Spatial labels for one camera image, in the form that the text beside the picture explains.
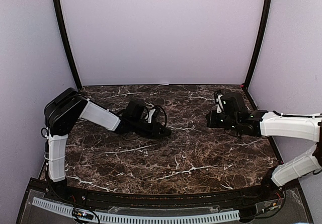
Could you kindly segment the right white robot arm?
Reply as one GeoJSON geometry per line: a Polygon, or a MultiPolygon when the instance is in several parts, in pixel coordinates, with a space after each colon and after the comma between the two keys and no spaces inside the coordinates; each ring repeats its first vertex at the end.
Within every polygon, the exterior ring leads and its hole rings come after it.
{"type": "Polygon", "coordinates": [[[257,189],[257,197],[267,201],[276,188],[309,173],[321,173],[321,114],[298,115],[276,111],[250,112],[240,93],[214,93],[216,110],[207,115],[207,127],[233,130],[237,136],[281,136],[313,141],[315,144],[294,159],[271,168],[257,189]]]}

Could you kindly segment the black front rail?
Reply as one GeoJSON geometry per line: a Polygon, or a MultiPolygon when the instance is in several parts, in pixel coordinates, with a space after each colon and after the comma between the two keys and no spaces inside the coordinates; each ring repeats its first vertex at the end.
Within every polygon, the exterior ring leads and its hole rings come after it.
{"type": "Polygon", "coordinates": [[[193,207],[212,204],[224,206],[252,205],[263,199],[257,195],[258,187],[240,190],[219,191],[199,194],[123,194],[106,191],[86,190],[63,185],[56,189],[60,196],[75,200],[77,204],[88,207],[193,207]]]}

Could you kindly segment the right black frame post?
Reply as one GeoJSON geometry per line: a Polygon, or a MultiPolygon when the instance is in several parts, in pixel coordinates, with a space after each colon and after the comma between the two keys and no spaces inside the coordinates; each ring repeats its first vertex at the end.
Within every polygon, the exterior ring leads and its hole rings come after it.
{"type": "Polygon", "coordinates": [[[267,25],[267,21],[268,21],[271,1],[272,0],[264,0],[264,3],[263,3],[263,10],[262,10],[262,14],[261,14],[261,19],[260,19],[260,24],[259,24],[259,29],[258,29],[255,45],[254,45],[254,50],[252,53],[252,57],[251,57],[249,69],[248,69],[248,72],[247,72],[247,75],[245,78],[245,82],[243,83],[245,91],[248,90],[248,88],[251,84],[251,81],[252,81],[252,78],[253,78],[253,75],[255,72],[255,68],[256,68],[256,65],[258,62],[260,50],[262,47],[262,43],[263,43],[265,31],[266,31],[266,25],[267,25]]]}

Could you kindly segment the black frame post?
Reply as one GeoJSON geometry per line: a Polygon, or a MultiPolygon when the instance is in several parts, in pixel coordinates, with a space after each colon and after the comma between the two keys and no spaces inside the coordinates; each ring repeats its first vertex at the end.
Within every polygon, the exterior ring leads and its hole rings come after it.
{"type": "Polygon", "coordinates": [[[79,77],[78,71],[76,69],[76,63],[72,54],[69,38],[67,35],[66,25],[64,21],[61,0],[53,0],[54,10],[56,14],[56,20],[60,32],[61,41],[67,58],[67,62],[72,74],[73,81],[78,90],[82,89],[81,79],[79,77]]]}
{"type": "Polygon", "coordinates": [[[259,29],[258,29],[255,45],[254,45],[254,50],[252,53],[252,57],[251,57],[249,69],[248,69],[248,72],[247,72],[247,75],[245,78],[245,82],[243,83],[245,91],[248,90],[248,88],[251,84],[251,81],[252,81],[252,78],[253,78],[253,75],[255,72],[255,68],[256,68],[256,65],[258,62],[260,50],[262,47],[262,43],[263,43],[265,31],[266,31],[266,25],[267,25],[267,21],[268,21],[271,1],[272,0],[264,0],[264,3],[263,3],[263,10],[262,10],[262,14],[261,14],[261,19],[260,19],[260,24],[259,24],[259,29]]]}

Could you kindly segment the left black frame post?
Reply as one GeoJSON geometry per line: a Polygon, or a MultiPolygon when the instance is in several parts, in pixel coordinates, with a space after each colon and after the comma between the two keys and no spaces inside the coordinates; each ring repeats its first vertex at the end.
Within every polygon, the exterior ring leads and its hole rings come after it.
{"type": "Polygon", "coordinates": [[[67,62],[72,74],[73,81],[78,90],[82,89],[81,79],[79,77],[78,71],[76,69],[76,63],[72,54],[69,38],[67,35],[66,25],[64,21],[61,0],[53,0],[54,10],[56,14],[56,20],[60,32],[61,41],[67,58],[67,62]]]}

